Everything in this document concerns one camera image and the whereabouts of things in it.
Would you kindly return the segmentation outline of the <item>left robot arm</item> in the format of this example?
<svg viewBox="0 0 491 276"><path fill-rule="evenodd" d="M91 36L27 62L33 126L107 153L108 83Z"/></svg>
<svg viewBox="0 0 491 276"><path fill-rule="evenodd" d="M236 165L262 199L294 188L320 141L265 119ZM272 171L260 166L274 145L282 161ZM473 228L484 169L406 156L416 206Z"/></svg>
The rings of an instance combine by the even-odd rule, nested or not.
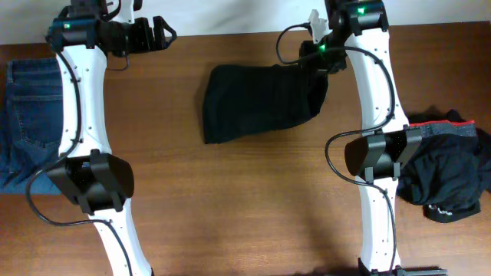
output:
<svg viewBox="0 0 491 276"><path fill-rule="evenodd" d="M72 0L46 36L61 70L63 128L59 159L46 170L69 202L96 227L115 275L154 273L133 223L134 177L113 155L104 112L107 56L167 49L176 32L160 17L136 17L138 0Z"/></svg>

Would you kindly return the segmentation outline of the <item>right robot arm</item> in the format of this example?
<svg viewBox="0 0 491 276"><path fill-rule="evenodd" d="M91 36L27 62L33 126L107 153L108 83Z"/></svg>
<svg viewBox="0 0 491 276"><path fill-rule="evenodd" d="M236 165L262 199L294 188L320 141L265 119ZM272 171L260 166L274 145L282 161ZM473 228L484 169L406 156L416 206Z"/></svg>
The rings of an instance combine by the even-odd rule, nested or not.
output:
<svg viewBox="0 0 491 276"><path fill-rule="evenodd" d="M361 129L344 148L349 171L345 181L358 186L363 244L358 259L362 275L409 275L397 252L395 198L403 167L421 143L410 128L394 84L390 64L389 24L381 1L327 1L328 17L312 11L308 23L313 44L303 56L335 74L351 62L361 104Z"/></svg>

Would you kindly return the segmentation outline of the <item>black trousers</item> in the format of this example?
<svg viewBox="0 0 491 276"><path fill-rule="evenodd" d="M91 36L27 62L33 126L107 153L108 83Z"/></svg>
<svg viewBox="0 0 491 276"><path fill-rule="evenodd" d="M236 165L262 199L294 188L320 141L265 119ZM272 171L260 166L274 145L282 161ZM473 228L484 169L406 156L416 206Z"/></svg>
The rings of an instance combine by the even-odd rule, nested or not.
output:
<svg viewBox="0 0 491 276"><path fill-rule="evenodd" d="M203 100L204 143L296 127L316 117L328 77L298 65L223 64L211 70Z"/></svg>

